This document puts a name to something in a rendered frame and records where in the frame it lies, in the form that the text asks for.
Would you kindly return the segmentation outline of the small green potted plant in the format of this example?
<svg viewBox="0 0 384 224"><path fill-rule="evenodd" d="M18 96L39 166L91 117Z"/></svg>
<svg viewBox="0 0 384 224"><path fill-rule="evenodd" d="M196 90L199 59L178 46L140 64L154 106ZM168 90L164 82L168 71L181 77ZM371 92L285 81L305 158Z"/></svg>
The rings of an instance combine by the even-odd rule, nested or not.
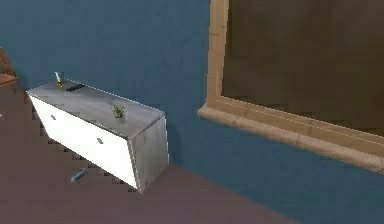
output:
<svg viewBox="0 0 384 224"><path fill-rule="evenodd" d="M122 106L113 105L112 113L117 123L123 124L125 122L125 111Z"/></svg>

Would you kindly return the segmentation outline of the white grey cabinet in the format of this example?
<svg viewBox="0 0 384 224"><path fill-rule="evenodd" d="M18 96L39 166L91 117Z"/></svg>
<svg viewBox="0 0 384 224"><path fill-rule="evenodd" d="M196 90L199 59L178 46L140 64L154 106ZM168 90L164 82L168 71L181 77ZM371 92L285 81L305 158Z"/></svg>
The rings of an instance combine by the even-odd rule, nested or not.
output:
<svg viewBox="0 0 384 224"><path fill-rule="evenodd" d="M65 80L27 92L49 138L129 184L139 192L169 165L165 113L138 102ZM119 124L113 105L122 106Z"/></svg>

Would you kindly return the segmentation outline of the wooden framed window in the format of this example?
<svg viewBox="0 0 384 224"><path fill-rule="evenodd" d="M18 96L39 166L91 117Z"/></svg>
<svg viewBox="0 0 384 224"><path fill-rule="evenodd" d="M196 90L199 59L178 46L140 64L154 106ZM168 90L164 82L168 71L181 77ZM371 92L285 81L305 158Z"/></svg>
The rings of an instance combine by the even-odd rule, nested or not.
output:
<svg viewBox="0 0 384 224"><path fill-rule="evenodd" d="M384 0L210 0L198 114L384 175Z"/></svg>

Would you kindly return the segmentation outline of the blue cylinder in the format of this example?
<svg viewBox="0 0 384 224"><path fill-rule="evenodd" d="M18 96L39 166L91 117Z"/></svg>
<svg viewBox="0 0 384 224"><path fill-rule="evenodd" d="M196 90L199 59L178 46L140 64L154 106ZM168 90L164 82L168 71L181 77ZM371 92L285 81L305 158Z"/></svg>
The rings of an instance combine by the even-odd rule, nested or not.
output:
<svg viewBox="0 0 384 224"><path fill-rule="evenodd" d="M74 173L74 174L71 176L70 181L71 181L72 183L75 183L76 181L78 181L79 179L81 179L86 173L87 173L87 169L86 169L86 168L82 168L82 169L80 169L79 171L77 171L76 173Z"/></svg>

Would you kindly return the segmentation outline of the brown wooden chair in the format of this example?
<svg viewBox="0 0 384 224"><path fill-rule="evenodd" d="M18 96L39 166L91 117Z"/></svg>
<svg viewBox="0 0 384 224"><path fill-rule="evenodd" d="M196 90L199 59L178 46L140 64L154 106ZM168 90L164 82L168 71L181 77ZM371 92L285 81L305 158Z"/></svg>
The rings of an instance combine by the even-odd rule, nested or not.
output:
<svg viewBox="0 0 384 224"><path fill-rule="evenodd" d="M0 88L9 86L14 94L17 93L14 85L19 87L23 95L24 103L27 103L28 95L21 84L19 77L16 74L16 71L7 55L5 50L0 47Z"/></svg>

